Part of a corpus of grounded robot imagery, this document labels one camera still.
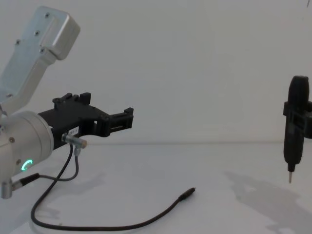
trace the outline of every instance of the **white wall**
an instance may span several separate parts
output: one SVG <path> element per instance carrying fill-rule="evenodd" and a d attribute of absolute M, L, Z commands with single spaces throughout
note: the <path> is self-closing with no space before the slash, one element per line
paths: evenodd
<path fill-rule="evenodd" d="M 312 74 L 307 1 L 1 0 L 0 71 L 35 9 L 58 8 L 81 33 L 27 109 L 89 91 L 108 113 L 135 109 L 133 129 L 96 141 L 279 141 L 290 80 Z"/>

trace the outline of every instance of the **white table surface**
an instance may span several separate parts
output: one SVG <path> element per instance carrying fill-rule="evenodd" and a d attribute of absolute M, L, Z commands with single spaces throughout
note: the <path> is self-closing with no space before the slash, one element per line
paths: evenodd
<path fill-rule="evenodd" d="M 291 185 L 282 148 L 280 143 L 90 145 L 79 157 L 78 177 L 59 182 L 37 217 L 63 225 L 130 225 L 162 212 L 196 187 L 192 197 L 158 222 L 120 233 L 310 234 L 312 144 L 305 145 Z M 68 149 L 58 149 L 22 176 L 56 175 Z M 66 175 L 73 171 L 72 162 Z M 32 205 L 50 183 L 39 179 L 10 200 L 0 200 L 1 234 L 70 233 L 30 221 Z"/>

